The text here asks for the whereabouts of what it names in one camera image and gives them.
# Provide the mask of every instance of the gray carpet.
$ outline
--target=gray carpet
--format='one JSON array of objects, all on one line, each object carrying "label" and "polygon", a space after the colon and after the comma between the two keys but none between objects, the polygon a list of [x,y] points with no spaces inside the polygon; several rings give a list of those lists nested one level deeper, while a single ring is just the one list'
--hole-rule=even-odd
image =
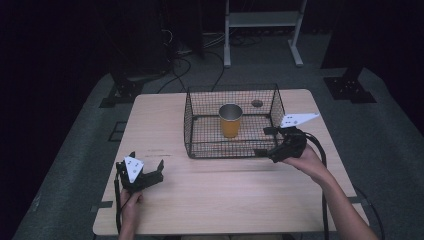
[{"label": "gray carpet", "polygon": [[[287,46],[288,36],[264,37],[248,48],[232,48],[232,66],[219,84],[277,83],[280,89],[310,90],[339,151],[352,183],[368,195],[377,209],[386,239],[422,239],[424,235],[424,140],[393,100],[384,82],[364,69],[360,82],[377,103],[352,104],[333,100],[323,77],[341,76],[344,69],[321,70],[329,35],[301,35],[298,48],[305,65],[297,68]],[[208,49],[222,56],[222,47]],[[215,55],[185,57],[191,63],[181,77],[185,87],[212,85],[222,71]],[[187,69],[175,61],[177,74]],[[155,94],[167,81],[145,85]],[[119,142],[108,138],[117,121],[126,121],[131,104],[99,108],[113,85],[109,75],[99,79],[46,176],[14,239],[93,239],[96,207],[113,166]],[[178,81],[161,93],[183,92]],[[371,227],[380,236],[377,218],[364,207]],[[296,239],[322,239],[322,233],[295,233]],[[116,239],[101,237],[96,239]],[[331,239],[338,239],[331,234]]]}]

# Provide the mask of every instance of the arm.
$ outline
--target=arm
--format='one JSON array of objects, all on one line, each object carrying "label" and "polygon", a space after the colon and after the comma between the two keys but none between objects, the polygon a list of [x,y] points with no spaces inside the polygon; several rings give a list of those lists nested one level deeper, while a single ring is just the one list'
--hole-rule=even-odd
[{"label": "arm", "polygon": [[138,203],[140,203],[142,198],[141,191],[133,193],[132,195],[125,189],[121,191],[121,204],[123,204],[123,206],[121,206],[122,227],[119,234],[119,240],[134,239],[139,220]]},{"label": "arm", "polygon": [[378,239],[309,145],[300,158],[287,158],[283,162],[301,170],[320,185],[341,239]]}]

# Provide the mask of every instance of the white paper marker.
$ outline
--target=white paper marker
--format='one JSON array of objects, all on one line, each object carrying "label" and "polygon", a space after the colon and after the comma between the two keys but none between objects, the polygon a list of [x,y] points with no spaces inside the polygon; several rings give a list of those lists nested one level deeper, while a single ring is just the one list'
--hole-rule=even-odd
[{"label": "white paper marker", "polygon": [[297,113],[287,114],[283,117],[280,127],[287,128],[305,123],[319,116],[319,113]]},{"label": "white paper marker", "polygon": [[144,162],[136,158],[125,157],[125,165],[127,166],[130,183],[133,183],[141,172],[141,169],[143,169]]}]

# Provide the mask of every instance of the metal shelf frame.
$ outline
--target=metal shelf frame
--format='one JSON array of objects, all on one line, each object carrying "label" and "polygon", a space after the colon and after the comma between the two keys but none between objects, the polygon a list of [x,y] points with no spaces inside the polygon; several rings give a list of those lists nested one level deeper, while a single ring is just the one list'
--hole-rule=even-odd
[{"label": "metal shelf frame", "polygon": [[225,6],[224,67],[231,67],[230,28],[234,27],[281,27],[294,26],[294,35],[288,40],[290,51],[297,67],[303,66],[297,50],[297,40],[302,25],[307,0],[302,0],[299,11],[287,12],[243,12],[230,13],[230,0]]}]

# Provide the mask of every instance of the black wire cage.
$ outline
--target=black wire cage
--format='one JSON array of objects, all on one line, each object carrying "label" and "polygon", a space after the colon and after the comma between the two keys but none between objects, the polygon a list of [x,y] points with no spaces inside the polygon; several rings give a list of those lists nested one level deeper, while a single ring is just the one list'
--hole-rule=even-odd
[{"label": "black wire cage", "polygon": [[[218,111],[227,103],[243,110],[235,138],[225,138],[221,132]],[[280,126],[283,116],[276,84],[190,87],[184,113],[187,154],[194,159],[258,157],[258,152],[282,143],[281,135],[265,135],[263,129]]]}]

